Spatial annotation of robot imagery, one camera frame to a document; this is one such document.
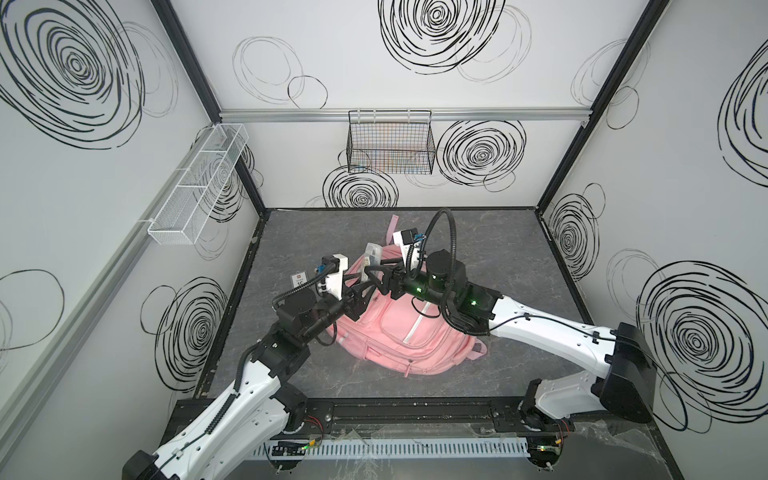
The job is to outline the pink student backpack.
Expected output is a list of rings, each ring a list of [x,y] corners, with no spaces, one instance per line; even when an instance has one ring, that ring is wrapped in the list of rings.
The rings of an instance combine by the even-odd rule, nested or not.
[[[375,292],[358,320],[341,317],[327,329],[354,357],[409,375],[437,375],[488,352],[479,338],[450,327],[430,303]]]

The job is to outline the clear plastic case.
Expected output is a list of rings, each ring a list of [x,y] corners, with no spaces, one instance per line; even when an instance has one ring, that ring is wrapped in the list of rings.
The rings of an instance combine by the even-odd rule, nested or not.
[[[383,247],[376,243],[368,243],[363,255],[362,270],[367,267],[380,266]]]

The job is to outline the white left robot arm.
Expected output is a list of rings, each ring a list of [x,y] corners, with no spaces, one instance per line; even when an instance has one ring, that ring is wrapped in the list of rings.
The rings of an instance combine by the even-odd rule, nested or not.
[[[309,358],[310,342],[341,317],[364,313],[372,295],[366,281],[323,294],[304,284],[277,296],[277,321],[243,352],[228,389],[155,452],[136,452],[123,478],[224,479],[257,446],[297,430],[306,397],[290,378]]]

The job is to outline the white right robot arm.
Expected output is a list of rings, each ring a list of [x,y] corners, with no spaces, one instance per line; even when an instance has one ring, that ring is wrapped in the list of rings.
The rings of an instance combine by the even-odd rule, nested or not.
[[[431,254],[425,265],[402,257],[364,271],[382,280],[387,296],[405,294],[435,307],[434,317],[463,334],[522,342],[580,367],[576,374],[529,383],[518,406],[529,429],[542,431],[574,414],[599,411],[651,421],[656,372],[637,328],[622,323],[611,330],[528,307],[468,281],[463,263],[446,250]]]

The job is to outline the small white card packet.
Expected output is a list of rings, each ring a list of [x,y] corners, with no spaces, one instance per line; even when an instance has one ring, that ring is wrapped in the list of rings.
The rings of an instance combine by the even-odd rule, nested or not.
[[[293,288],[303,286],[308,282],[308,278],[305,272],[299,272],[291,276],[291,282]]]

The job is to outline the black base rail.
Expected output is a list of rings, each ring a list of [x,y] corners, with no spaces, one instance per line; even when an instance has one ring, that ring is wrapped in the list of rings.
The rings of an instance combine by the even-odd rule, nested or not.
[[[523,437],[553,437],[575,430],[568,418],[555,420],[533,407],[524,397],[445,398],[310,398],[299,407],[301,418],[291,417],[288,425],[273,432],[261,418],[246,422],[248,439],[305,441],[322,435],[339,436],[354,428],[372,432],[378,427],[400,425],[413,430],[418,425],[468,424],[478,434]]]

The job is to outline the white mesh wall shelf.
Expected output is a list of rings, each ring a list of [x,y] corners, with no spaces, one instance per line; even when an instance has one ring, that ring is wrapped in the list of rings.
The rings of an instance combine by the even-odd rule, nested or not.
[[[162,246],[195,244],[236,168],[249,135],[239,123],[204,128],[147,233]]]

